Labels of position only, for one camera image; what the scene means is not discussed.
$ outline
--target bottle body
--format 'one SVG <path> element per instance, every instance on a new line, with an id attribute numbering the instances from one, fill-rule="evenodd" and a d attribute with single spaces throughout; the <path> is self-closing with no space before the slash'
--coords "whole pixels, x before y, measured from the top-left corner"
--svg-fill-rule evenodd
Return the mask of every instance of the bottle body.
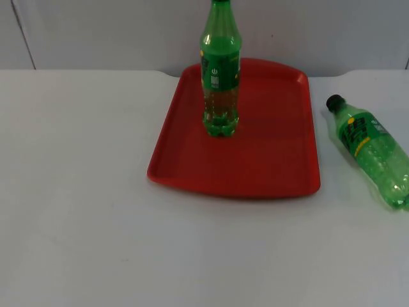
<path id="1" fill-rule="evenodd" d="M 241 48 L 230 1 L 212 0 L 200 45 L 203 123 L 211 136 L 231 136 L 236 130 Z"/>
<path id="2" fill-rule="evenodd" d="M 382 124 L 364 109 L 340 104 L 337 135 L 394 209 L 409 209 L 409 157 Z"/>

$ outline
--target green label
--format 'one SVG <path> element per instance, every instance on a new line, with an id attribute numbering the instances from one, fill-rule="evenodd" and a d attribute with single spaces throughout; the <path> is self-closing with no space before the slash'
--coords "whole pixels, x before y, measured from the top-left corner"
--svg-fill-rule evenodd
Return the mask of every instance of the green label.
<path id="1" fill-rule="evenodd" d="M 212 91 L 228 91 L 240 82 L 240 53 L 215 56 L 200 52 L 202 85 Z"/>
<path id="2" fill-rule="evenodd" d="M 339 138 L 346 149 L 357 157 L 362 148 L 372 139 L 389 134 L 378 120 L 368 112 L 351 117 L 339 131 Z"/>

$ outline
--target white tabletop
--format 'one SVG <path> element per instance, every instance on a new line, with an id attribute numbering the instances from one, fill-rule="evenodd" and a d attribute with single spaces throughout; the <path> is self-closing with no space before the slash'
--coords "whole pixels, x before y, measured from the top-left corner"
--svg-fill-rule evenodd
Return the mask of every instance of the white tabletop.
<path id="1" fill-rule="evenodd" d="M 321 190 L 257 202 L 148 182 L 177 82 L 0 72 L 0 306 L 408 306 L 409 215 L 330 140 L 325 109 L 342 94 L 409 152 L 408 72 L 310 79 Z"/>

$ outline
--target black bottle cap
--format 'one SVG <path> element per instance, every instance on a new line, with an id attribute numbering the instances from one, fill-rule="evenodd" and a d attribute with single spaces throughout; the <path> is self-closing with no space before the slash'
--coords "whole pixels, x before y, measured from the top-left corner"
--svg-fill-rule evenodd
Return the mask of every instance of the black bottle cap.
<path id="1" fill-rule="evenodd" d="M 330 112 L 334 112 L 341 104 L 345 103 L 345 99 L 343 99 L 339 95 L 332 95 L 327 100 L 327 108 Z"/>

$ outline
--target green plastic bottle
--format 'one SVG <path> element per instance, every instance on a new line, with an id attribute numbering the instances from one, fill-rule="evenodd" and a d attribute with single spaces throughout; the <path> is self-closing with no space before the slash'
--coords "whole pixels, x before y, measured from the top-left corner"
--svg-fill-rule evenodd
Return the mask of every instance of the green plastic bottle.
<path id="1" fill-rule="evenodd" d="M 240 36 L 230 0 L 212 0 L 200 39 L 203 123 L 211 136 L 231 136 L 238 123 Z"/>
<path id="2" fill-rule="evenodd" d="M 393 209 L 409 209 L 409 158 L 382 124 L 368 111 L 331 96 L 337 135 Z"/>

